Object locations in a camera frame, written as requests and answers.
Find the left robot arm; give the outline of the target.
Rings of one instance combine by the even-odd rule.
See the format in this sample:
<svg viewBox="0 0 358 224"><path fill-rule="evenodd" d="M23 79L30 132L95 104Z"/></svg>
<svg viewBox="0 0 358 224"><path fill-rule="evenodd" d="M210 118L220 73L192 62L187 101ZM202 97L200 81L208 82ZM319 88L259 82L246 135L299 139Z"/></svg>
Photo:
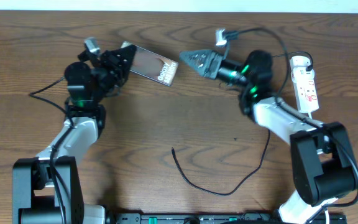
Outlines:
<svg viewBox="0 0 358 224"><path fill-rule="evenodd" d="M103 98L118 95L128 80L137 47L100 52L91 39L64 71L69 97L62 130L35 157L12 168L13 223L115 223L103 205L83 200L78 163L105 127Z"/></svg>

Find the white power strip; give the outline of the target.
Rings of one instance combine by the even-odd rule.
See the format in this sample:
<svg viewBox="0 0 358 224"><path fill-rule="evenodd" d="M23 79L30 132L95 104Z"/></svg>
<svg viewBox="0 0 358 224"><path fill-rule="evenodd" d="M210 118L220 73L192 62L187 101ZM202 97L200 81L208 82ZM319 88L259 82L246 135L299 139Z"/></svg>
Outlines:
<svg viewBox="0 0 358 224"><path fill-rule="evenodd" d="M319 109L318 97L314 83L314 70L306 71L306 67L295 67L291 80L296 97L296 105L300 113L312 113Z"/></svg>

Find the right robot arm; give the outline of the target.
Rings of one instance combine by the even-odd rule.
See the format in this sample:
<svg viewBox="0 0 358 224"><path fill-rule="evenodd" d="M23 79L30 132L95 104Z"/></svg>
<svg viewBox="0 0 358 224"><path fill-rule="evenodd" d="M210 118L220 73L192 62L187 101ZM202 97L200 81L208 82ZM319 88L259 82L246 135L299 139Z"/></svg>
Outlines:
<svg viewBox="0 0 358 224"><path fill-rule="evenodd" d="M290 146L295 191L278 209L282 222L311 223L329 207L358 201L358 166L345 127L313 120L274 93L270 53L255 50L242 65L214 50L184 51L180 59L201 77L240 87L242 113Z"/></svg>

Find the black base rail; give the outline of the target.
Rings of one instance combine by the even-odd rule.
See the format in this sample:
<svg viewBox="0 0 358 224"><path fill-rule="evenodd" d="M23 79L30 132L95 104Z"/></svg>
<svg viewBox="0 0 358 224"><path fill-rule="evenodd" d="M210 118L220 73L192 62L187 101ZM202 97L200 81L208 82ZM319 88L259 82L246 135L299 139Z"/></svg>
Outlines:
<svg viewBox="0 0 358 224"><path fill-rule="evenodd" d="M139 214L120 213L116 215L118 224L218 224L218 223L282 223L275 215L262 212L243 214Z"/></svg>

